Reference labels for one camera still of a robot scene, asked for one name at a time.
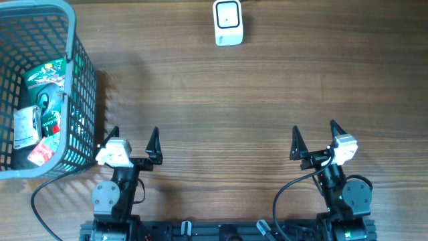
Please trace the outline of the white blue plaster pack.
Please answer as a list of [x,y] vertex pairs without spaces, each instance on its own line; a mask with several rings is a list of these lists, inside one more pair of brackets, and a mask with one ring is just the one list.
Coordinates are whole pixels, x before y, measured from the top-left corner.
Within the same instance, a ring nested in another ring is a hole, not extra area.
[[29,106],[17,110],[14,117],[14,149],[22,149],[38,144],[42,139],[41,109]]

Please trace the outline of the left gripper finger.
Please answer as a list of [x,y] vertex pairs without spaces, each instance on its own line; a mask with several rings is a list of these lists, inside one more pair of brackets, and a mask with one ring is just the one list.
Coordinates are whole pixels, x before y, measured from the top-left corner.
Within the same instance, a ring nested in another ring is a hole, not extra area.
[[97,145],[97,147],[105,147],[107,142],[113,137],[119,137],[119,127],[118,126],[115,126],[110,131],[110,133],[107,135],[107,137],[100,144]]
[[163,154],[161,151],[160,137],[158,127],[153,129],[152,135],[150,136],[148,145],[145,150],[149,159],[162,159]]

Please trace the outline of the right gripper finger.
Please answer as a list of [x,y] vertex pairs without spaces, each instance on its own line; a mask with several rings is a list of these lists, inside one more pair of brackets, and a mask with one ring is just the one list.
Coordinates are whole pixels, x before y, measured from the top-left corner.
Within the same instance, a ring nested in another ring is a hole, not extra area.
[[292,128],[292,146],[290,149],[290,160],[301,160],[308,156],[308,149],[303,140],[298,126]]
[[347,132],[344,129],[342,129],[334,119],[330,121],[330,129],[333,137],[347,134]]

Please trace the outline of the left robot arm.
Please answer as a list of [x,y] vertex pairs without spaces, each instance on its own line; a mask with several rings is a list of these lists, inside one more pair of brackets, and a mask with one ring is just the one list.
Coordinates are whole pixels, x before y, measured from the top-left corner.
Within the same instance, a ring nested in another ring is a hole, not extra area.
[[118,127],[113,128],[98,148],[97,163],[111,167],[113,174],[111,180],[103,181],[93,189],[94,221],[89,227],[81,228],[80,240],[151,240],[140,216],[132,214],[132,207],[144,201],[134,199],[138,185],[144,187],[140,172],[152,171],[155,165],[163,163],[158,128],[153,129],[146,146],[147,157],[130,156],[130,143],[119,137]]

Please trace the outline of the small red white box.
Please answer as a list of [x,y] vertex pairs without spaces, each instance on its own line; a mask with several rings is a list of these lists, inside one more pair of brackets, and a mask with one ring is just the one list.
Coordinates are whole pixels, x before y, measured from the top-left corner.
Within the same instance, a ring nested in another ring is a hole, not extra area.
[[55,154],[60,145],[60,133],[43,137],[28,155],[27,160],[38,166],[46,164]]

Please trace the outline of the green 3M glove package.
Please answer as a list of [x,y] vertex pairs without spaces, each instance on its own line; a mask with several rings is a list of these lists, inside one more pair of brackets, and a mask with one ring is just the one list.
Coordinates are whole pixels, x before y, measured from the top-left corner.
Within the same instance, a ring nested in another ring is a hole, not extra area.
[[41,110],[41,129],[45,137],[60,132],[66,62],[58,58],[23,73],[31,105]]

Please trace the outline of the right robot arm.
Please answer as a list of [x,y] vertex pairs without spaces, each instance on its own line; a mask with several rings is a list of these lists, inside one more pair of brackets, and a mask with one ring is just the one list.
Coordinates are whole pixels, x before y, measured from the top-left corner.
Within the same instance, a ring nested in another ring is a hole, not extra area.
[[371,213],[372,183],[361,175],[345,175],[342,166],[358,149],[357,140],[335,120],[330,121],[332,142],[327,148],[310,152],[297,126],[292,129],[291,160],[300,160],[302,170],[313,169],[313,180],[326,202],[327,212],[316,216],[318,240],[376,240]]

